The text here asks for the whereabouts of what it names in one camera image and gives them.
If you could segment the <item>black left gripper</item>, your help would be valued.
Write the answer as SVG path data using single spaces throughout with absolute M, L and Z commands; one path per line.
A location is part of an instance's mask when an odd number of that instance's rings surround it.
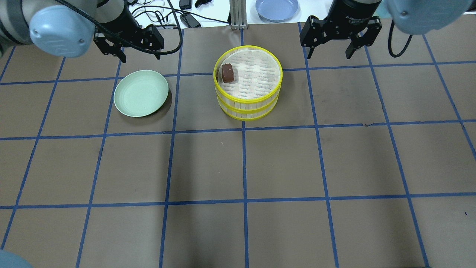
M 128 4 L 97 4 L 94 17 L 102 26 L 128 41 L 148 51 L 164 48 L 164 38 L 155 25 L 141 27 L 129 11 Z M 120 44 L 108 42 L 106 37 L 94 37 L 94 44 L 102 54 L 112 55 L 126 63 L 126 55 Z

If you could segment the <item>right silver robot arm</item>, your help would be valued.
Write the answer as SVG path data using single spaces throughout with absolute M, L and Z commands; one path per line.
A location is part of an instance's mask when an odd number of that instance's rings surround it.
M 311 58 L 316 47 L 331 40 L 350 40 L 345 51 L 347 59 L 358 49 L 372 46 L 382 29 L 381 19 L 375 14 L 381 3 L 381 0 L 333 0 L 325 19 L 309 16 L 299 35 L 307 58 Z M 390 56 L 402 56 L 414 35 L 442 29 L 467 12 L 473 3 L 472 0 L 384 1 L 392 19 L 387 41 Z M 409 35 L 399 53 L 392 49 L 395 28 Z

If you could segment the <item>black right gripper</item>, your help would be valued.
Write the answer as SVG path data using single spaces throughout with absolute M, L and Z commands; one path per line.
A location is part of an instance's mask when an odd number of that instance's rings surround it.
M 324 19 L 309 16 L 300 32 L 306 58 L 311 59 L 323 41 L 350 39 L 345 51 L 347 59 L 358 49 L 372 46 L 382 29 L 379 17 L 374 15 L 380 4 L 381 0 L 333 0 Z M 360 32 L 364 32 L 363 36 L 358 35 Z

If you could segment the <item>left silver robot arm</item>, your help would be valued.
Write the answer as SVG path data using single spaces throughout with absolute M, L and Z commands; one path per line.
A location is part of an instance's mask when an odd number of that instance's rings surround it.
M 1 55 L 15 45 L 35 45 L 54 56 L 83 56 L 95 44 L 104 55 L 126 62 L 123 47 L 160 51 L 154 25 L 141 26 L 129 0 L 2 0 Z

